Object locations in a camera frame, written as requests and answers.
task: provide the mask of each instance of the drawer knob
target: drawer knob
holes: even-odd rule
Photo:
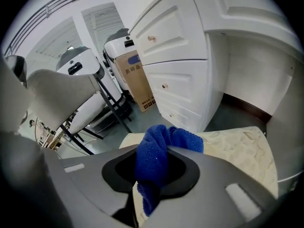
[[[155,37],[154,36],[148,36],[148,40],[155,40]]]

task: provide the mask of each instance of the gray chair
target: gray chair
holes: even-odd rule
[[[72,127],[73,132],[69,132],[63,125],[65,121],[70,120],[70,116],[90,98],[95,98],[100,94],[104,102],[109,106],[117,120],[131,133],[128,126],[122,121],[108,97],[112,99],[97,75],[70,76],[51,70],[38,70],[31,74],[27,80],[28,90],[32,93],[34,100],[30,105],[36,116],[45,123],[50,129],[57,130],[59,127],[84,151],[93,154],[75,136],[81,130],[84,130],[95,137],[101,138],[86,128]]]

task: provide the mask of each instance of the railing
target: railing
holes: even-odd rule
[[[15,54],[23,43],[25,38],[33,31],[33,29],[39,25],[42,21],[47,19],[52,13],[62,8],[63,6],[76,1],[76,0],[52,0],[45,6],[40,8],[34,13],[25,24],[18,30],[13,40],[10,42],[8,48],[5,51],[5,56]]]

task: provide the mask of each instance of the blue towel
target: blue towel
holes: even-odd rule
[[[203,139],[188,131],[164,125],[150,127],[137,147],[135,179],[143,197],[143,210],[149,216],[159,203],[160,188],[169,170],[167,145],[203,152]]]

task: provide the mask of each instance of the cardboard box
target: cardboard box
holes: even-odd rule
[[[117,57],[115,64],[140,110],[145,112],[155,105],[154,96],[137,51]]]

